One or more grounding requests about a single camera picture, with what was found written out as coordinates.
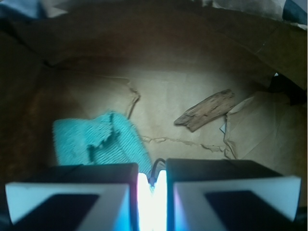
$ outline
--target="piece of wood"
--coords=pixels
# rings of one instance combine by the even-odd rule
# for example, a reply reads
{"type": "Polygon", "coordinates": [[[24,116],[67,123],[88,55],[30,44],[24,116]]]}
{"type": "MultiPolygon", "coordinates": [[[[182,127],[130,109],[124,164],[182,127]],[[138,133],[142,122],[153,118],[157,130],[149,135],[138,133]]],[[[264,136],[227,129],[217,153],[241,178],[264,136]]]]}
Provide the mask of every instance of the piece of wood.
{"type": "Polygon", "coordinates": [[[194,132],[204,124],[226,114],[234,106],[234,93],[230,89],[223,90],[188,109],[174,121],[174,124],[184,125],[194,132]]]}

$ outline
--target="led light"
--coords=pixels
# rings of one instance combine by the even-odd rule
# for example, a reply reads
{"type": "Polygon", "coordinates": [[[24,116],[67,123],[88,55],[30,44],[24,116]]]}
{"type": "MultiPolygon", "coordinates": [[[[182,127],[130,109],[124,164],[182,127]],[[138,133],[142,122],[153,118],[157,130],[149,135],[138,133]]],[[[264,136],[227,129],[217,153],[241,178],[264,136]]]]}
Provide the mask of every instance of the led light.
{"type": "Polygon", "coordinates": [[[167,229],[167,175],[165,170],[159,172],[153,193],[154,231],[167,229]]]}
{"type": "Polygon", "coordinates": [[[144,173],[138,174],[137,201],[138,201],[140,231],[153,230],[154,217],[151,214],[153,201],[150,191],[150,185],[144,173]]]}

